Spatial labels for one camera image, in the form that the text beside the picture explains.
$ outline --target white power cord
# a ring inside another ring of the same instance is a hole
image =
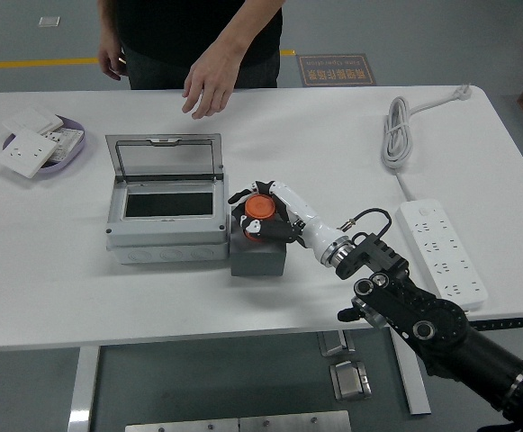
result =
[[[387,167],[394,171],[408,201],[412,201],[413,197],[399,175],[399,168],[405,164],[413,148],[413,139],[409,127],[410,117],[413,114],[457,99],[461,101],[467,100],[471,97],[471,93],[471,86],[463,84],[451,96],[433,103],[424,103],[413,109],[410,109],[409,103],[404,97],[399,96],[393,99],[389,107],[387,120],[385,121],[381,159]]]

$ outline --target cable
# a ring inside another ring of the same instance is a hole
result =
[[[467,100],[471,97],[471,93],[470,85],[463,84],[460,85],[451,96],[433,103],[424,103],[413,109],[409,107],[409,103],[404,97],[399,96],[393,99],[384,125],[381,159],[388,168],[393,170],[408,201],[412,201],[414,198],[400,177],[399,168],[401,168],[411,156],[413,148],[413,138],[409,127],[410,117],[457,99],[461,101]]]
[[[352,219],[348,220],[347,222],[345,222],[340,228],[338,228],[338,230],[342,230],[343,232],[349,231],[349,229],[351,227],[353,227],[357,223],[357,221],[359,221],[361,218],[363,218],[366,214],[373,213],[373,212],[381,213],[383,216],[385,216],[385,218],[387,218],[387,223],[381,229],[381,231],[379,231],[379,233],[377,234],[377,237],[380,239],[383,236],[383,234],[385,234],[387,232],[387,230],[389,230],[389,228],[391,227],[391,224],[392,224],[391,215],[389,214],[389,212],[385,211],[384,209],[372,208],[372,209],[367,209],[367,210],[361,211],[359,214],[357,214],[357,216],[355,218],[352,218]],[[361,236],[367,236],[367,234],[364,232],[357,232],[357,234],[355,236],[353,236],[351,241],[353,243],[355,243],[355,240]]]

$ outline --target red object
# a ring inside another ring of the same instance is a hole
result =
[[[275,203],[270,196],[267,195],[253,195],[245,201],[245,214],[249,218],[259,219],[261,221],[268,221],[273,219],[275,215]],[[254,241],[263,241],[261,238],[253,238],[245,232],[248,239]]]

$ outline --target black shirt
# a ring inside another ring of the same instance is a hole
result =
[[[122,43],[168,64],[191,67],[217,39],[245,0],[118,0]],[[251,66],[279,50],[281,10],[256,36],[241,66]]]

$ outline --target purple plate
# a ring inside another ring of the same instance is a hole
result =
[[[69,152],[68,155],[65,156],[63,160],[61,160],[60,162],[45,162],[43,166],[39,169],[39,171],[37,171],[38,173],[54,173],[55,171],[59,171],[61,168],[65,167],[69,162],[71,162],[86,144],[85,129],[83,129],[83,126],[81,126],[80,123],[77,123],[76,121],[67,119],[65,117],[61,117],[60,115],[58,115],[58,117],[63,121],[64,128],[75,129],[76,131],[83,131],[83,136],[81,137],[81,140],[73,147],[73,149]],[[3,148],[5,149],[11,143],[11,141],[14,140],[14,138],[15,136],[13,134],[9,135],[3,143]]]

